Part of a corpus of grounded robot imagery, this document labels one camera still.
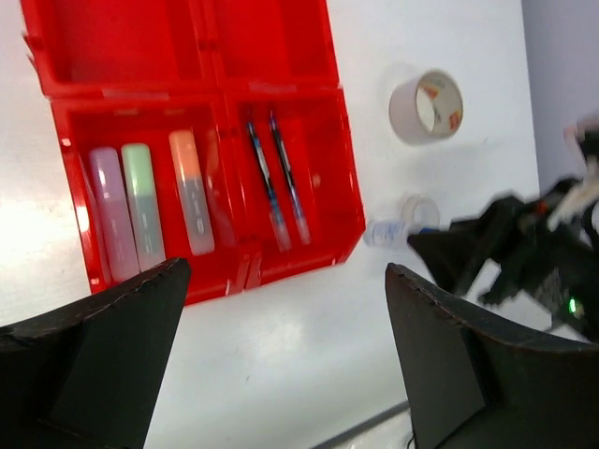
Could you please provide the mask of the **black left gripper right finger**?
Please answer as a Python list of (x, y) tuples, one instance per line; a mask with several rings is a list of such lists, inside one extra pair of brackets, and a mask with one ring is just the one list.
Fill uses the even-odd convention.
[(419, 448), (594, 448), (598, 348), (514, 323), (389, 264), (387, 308)]

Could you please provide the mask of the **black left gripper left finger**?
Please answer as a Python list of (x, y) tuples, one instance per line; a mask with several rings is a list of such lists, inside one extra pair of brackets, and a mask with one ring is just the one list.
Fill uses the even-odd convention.
[(2, 326), (2, 447), (143, 447), (190, 277), (172, 258)]

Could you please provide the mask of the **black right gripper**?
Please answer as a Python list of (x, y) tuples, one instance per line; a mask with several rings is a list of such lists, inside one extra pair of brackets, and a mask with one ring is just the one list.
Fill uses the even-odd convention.
[[(577, 185), (576, 178), (558, 181), (517, 215), (515, 235), (492, 260), (500, 274), (478, 297), (500, 305), (520, 292), (551, 314), (552, 327), (598, 328), (598, 201), (553, 230), (549, 215)], [(478, 220), (453, 222), (447, 229), (429, 229), (407, 238), (434, 282), (455, 296), (465, 296), (489, 258), (482, 246), (486, 226)]]

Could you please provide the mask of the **small clear tape roll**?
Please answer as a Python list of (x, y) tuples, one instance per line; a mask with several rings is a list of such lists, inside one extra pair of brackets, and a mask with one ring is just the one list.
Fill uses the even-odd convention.
[(428, 196), (407, 196), (402, 204), (401, 215), (402, 219), (410, 225), (436, 227), (440, 224), (438, 207)]

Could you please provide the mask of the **clear blue-cap spray bottle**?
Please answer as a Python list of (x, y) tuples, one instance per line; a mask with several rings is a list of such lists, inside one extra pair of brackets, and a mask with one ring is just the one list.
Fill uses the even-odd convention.
[(371, 221), (367, 224), (363, 240), (370, 247), (396, 251), (408, 245), (407, 240), (410, 235), (426, 232), (433, 228), (433, 224), (404, 220)]

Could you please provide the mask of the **purple cap highlighter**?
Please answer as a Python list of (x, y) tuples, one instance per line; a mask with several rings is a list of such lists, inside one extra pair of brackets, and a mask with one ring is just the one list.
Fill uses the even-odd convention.
[(123, 282), (139, 274), (139, 261), (116, 150), (91, 150), (90, 168), (110, 273), (114, 281)]

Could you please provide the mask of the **large white tape roll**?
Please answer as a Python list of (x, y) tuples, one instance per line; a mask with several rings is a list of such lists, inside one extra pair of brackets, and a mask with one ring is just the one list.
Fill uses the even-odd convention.
[(463, 113), (459, 85), (439, 69), (419, 73), (399, 84), (388, 103), (394, 133), (411, 146), (452, 138), (460, 129)]

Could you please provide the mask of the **blue patterned pen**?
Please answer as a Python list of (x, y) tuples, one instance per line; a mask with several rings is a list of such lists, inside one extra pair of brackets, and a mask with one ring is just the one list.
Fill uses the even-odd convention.
[(279, 161), (282, 167), (282, 170), (285, 175), (286, 186), (290, 195), (292, 209), (294, 213), (294, 219), (296, 223), (296, 228), (299, 232), (300, 241), (303, 245), (309, 245), (311, 243), (311, 235), (309, 226), (307, 224), (307, 220), (300, 202), (300, 197), (297, 191), (296, 183), (294, 180), (294, 176), (292, 173), (292, 167), (290, 164), (290, 160), (286, 151), (285, 143), (277, 123), (274, 112), (270, 111), (269, 116), (269, 128), (271, 131), (271, 135), (273, 137), (276, 151), (279, 157)]
[(260, 168), (262, 180), (265, 185), (267, 199), (270, 207), (270, 222), (277, 241), (277, 245), (282, 252), (286, 252), (291, 248), (291, 240), (285, 224), (285, 218), (278, 201), (278, 197), (272, 184), (266, 156), (263, 152), (262, 145), (257, 135), (255, 126), (251, 122), (247, 122), (246, 130), (252, 148), (254, 150), (257, 163)]

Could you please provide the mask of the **green cap highlighter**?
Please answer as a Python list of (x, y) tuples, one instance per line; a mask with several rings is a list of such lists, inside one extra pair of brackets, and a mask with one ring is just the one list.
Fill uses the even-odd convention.
[(166, 260), (152, 158), (142, 143), (125, 144), (121, 156), (139, 267), (145, 271)]

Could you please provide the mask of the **orange cap highlighter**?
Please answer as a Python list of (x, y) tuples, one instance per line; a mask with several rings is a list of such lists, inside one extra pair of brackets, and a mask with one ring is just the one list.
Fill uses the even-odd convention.
[(168, 139), (191, 253), (211, 253), (214, 236), (194, 134), (177, 130)]

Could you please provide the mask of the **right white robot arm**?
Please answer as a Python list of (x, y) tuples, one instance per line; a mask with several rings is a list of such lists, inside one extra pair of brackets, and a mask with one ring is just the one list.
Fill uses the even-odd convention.
[(501, 305), (527, 293), (552, 316), (598, 340), (598, 117), (566, 128), (564, 142), (582, 160), (579, 177), (557, 181), (538, 198), (500, 196), (476, 218), (410, 233), (407, 243), (435, 283), (464, 296), (483, 266), (500, 269), (480, 303)]

